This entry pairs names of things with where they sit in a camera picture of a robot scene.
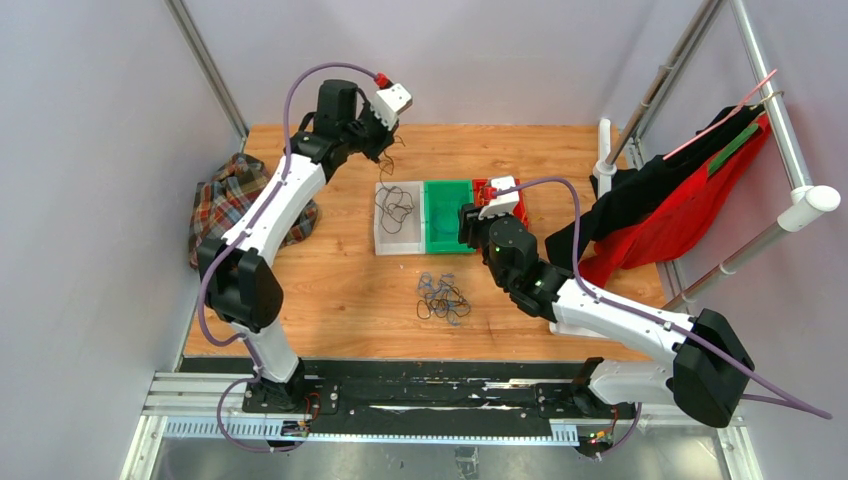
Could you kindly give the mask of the pink hanger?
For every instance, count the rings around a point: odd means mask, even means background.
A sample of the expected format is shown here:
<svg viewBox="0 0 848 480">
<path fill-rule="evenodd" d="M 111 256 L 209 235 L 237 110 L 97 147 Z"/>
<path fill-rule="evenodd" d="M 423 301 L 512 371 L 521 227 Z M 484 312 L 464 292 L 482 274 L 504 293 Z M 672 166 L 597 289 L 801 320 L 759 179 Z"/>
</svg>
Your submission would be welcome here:
<svg viewBox="0 0 848 480">
<path fill-rule="evenodd" d="M 683 144 L 675 148 L 674 150 L 668 152 L 663 156 L 663 160 L 669 160 L 676 154 L 680 153 L 682 150 L 700 140 L 707 134 L 711 133 L 713 130 L 724 124 L 728 119 L 739 113 L 744 107 L 748 105 L 748 102 L 753 98 L 753 96 L 760 91 L 762 87 L 764 87 L 778 72 L 778 69 L 772 69 L 767 75 L 760 80 L 755 87 L 748 92 L 748 94 L 739 100 L 739 102 L 732 107 L 732 109 L 725 115 L 719 118 L 715 123 L 708 125 L 705 129 L 701 130 L 699 133 L 696 133 L 692 138 L 685 141 Z"/>
</svg>

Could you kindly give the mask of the red plastic bin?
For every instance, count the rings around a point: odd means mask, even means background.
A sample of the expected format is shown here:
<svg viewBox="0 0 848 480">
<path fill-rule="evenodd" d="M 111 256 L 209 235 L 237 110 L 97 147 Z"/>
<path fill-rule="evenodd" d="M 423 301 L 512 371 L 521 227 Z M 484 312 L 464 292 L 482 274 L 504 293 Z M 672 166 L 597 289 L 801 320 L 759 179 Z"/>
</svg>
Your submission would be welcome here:
<svg viewBox="0 0 848 480">
<path fill-rule="evenodd" d="M 474 205 L 478 207 L 487 206 L 494 199 L 495 188 L 490 185 L 488 179 L 475 178 L 471 180 L 472 193 L 474 197 Z M 524 194 L 518 193 L 519 202 L 513 208 L 512 214 L 517 217 L 522 224 L 529 228 L 530 220 L 527 214 L 526 202 Z"/>
</svg>

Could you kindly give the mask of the red garment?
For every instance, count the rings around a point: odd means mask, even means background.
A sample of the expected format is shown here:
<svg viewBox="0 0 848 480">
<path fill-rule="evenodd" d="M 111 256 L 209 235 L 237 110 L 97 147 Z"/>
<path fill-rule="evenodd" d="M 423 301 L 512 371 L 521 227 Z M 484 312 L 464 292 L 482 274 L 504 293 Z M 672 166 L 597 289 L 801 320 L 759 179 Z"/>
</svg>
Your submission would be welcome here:
<svg viewBox="0 0 848 480">
<path fill-rule="evenodd" d="M 598 286 L 618 270 L 677 259 L 707 233 L 731 191 L 759 155 L 772 133 L 766 114 L 751 122 L 734 140 L 709 158 L 652 213 L 593 245 L 580 258 L 579 273 Z"/>
</svg>

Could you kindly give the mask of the white plastic bin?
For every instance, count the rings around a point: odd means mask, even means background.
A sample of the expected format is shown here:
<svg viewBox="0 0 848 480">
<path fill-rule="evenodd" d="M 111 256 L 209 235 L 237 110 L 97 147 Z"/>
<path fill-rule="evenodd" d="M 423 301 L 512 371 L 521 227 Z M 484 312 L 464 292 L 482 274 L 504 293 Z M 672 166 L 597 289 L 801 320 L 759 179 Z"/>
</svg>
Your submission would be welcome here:
<svg viewBox="0 0 848 480">
<path fill-rule="evenodd" d="M 374 248 L 378 256 L 424 254 L 424 183 L 377 182 Z"/>
</svg>

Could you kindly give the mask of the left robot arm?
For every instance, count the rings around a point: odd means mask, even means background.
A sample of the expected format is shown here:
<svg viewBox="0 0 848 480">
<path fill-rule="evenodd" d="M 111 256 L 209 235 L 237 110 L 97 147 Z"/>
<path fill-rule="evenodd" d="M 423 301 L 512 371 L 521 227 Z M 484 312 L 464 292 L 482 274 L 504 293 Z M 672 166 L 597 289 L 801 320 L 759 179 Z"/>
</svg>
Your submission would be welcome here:
<svg viewBox="0 0 848 480">
<path fill-rule="evenodd" d="M 378 162 L 393 144 L 409 91 L 384 77 L 371 98 L 347 80 L 319 88 L 316 109 L 290 137 L 277 170 L 247 212 L 218 239 L 197 250 L 202 304 L 234 331 L 254 361 L 247 392 L 283 413 L 307 398 L 305 367 L 279 321 L 284 292 L 272 264 L 308 202 L 350 156 Z"/>
</svg>

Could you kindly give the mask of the black garment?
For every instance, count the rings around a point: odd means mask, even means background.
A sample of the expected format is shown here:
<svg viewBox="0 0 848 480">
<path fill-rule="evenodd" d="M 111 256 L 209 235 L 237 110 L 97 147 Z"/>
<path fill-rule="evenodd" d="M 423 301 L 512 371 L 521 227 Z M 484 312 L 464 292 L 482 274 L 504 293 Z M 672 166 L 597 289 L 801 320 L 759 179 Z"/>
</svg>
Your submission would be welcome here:
<svg viewBox="0 0 848 480">
<path fill-rule="evenodd" d="M 709 125 L 731 109 L 721 110 Z M 657 155 L 640 169 L 617 172 L 611 191 L 596 200 L 578 223 L 573 222 L 545 239 L 549 262 L 571 270 L 574 238 L 578 239 L 578 253 L 583 254 L 591 241 L 600 241 L 619 229 L 637 224 L 763 113 L 762 105 L 746 106 L 671 159 L 663 160 L 663 156 Z"/>
</svg>

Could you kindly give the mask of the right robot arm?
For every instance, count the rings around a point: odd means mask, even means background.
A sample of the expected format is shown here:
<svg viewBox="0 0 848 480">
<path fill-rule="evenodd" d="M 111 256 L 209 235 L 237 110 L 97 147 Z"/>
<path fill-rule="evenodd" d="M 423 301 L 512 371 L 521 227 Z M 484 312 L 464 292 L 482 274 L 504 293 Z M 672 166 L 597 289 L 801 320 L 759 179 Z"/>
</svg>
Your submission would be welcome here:
<svg viewBox="0 0 848 480">
<path fill-rule="evenodd" d="M 460 242 L 478 249 L 495 284 L 519 310 L 567 331 L 588 330 L 638 350 L 649 364 L 597 358 L 588 377 L 571 390 L 574 408 L 595 417 L 612 404 L 677 406 L 710 427 L 730 424 L 754 363 L 726 317 L 704 309 L 697 316 L 664 311 L 607 292 L 541 259 L 535 237 L 513 215 L 481 217 L 462 206 Z"/>
</svg>

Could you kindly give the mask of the plaid cloth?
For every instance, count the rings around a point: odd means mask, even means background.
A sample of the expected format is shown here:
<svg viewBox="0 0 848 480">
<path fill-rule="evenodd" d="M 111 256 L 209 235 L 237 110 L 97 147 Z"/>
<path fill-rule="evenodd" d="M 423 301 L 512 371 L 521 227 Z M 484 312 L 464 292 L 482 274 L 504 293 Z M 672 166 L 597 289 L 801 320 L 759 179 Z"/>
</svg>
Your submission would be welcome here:
<svg viewBox="0 0 848 480">
<path fill-rule="evenodd" d="M 273 175 L 266 164 L 249 154 L 237 153 L 196 185 L 189 221 L 188 263 L 199 269 L 198 252 L 202 242 L 219 239 L 241 220 Z"/>
</svg>

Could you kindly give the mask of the green plastic bin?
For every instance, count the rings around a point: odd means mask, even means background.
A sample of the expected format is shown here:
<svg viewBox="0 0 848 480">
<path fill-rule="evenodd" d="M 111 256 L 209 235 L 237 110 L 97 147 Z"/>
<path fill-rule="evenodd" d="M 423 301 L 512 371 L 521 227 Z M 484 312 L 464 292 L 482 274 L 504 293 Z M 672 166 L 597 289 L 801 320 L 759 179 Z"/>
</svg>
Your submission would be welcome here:
<svg viewBox="0 0 848 480">
<path fill-rule="evenodd" d="M 427 254 L 469 254 L 474 250 L 458 241 L 459 213 L 473 202 L 470 180 L 424 182 L 425 250 Z"/>
</svg>

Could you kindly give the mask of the metal clothes rack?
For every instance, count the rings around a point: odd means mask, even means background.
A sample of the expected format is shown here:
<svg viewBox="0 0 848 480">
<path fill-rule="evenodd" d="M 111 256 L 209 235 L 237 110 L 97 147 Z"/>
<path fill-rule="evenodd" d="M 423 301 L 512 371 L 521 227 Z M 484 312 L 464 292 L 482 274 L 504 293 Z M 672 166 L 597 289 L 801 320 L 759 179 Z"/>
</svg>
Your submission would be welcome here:
<svg viewBox="0 0 848 480">
<path fill-rule="evenodd" d="M 613 175 L 617 172 L 616 161 L 622 152 L 629 152 L 637 167 L 643 165 L 641 145 L 643 135 L 648 132 L 664 101 L 672 92 L 678 78 L 683 74 L 689 60 L 724 6 L 728 6 L 732 11 L 753 76 L 757 80 L 754 92 L 761 97 L 772 127 L 773 137 L 791 187 L 791 205 L 777 217 L 774 223 L 690 286 L 683 283 L 675 261 L 662 263 L 659 270 L 668 280 L 673 294 L 663 308 L 670 311 L 689 312 L 698 297 L 720 280 L 734 275 L 768 247 L 791 233 L 801 231 L 822 215 L 836 210 L 841 203 L 841 195 L 836 189 L 827 185 L 816 185 L 811 178 L 783 100 L 783 91 L 772 79 L 775 70 L 769 64 L 749 9 L 742 0 L 702 1 L 668 58 L 658 67 L 654 79 L 632 112 L 624 129 L 620 132 L 615 131 L 607 118 L 599 121 L 598 158 L 592 170 L 593 177 L 598 181 L 598 194 L 604 195 L 610 190 Z"/>
</svg>

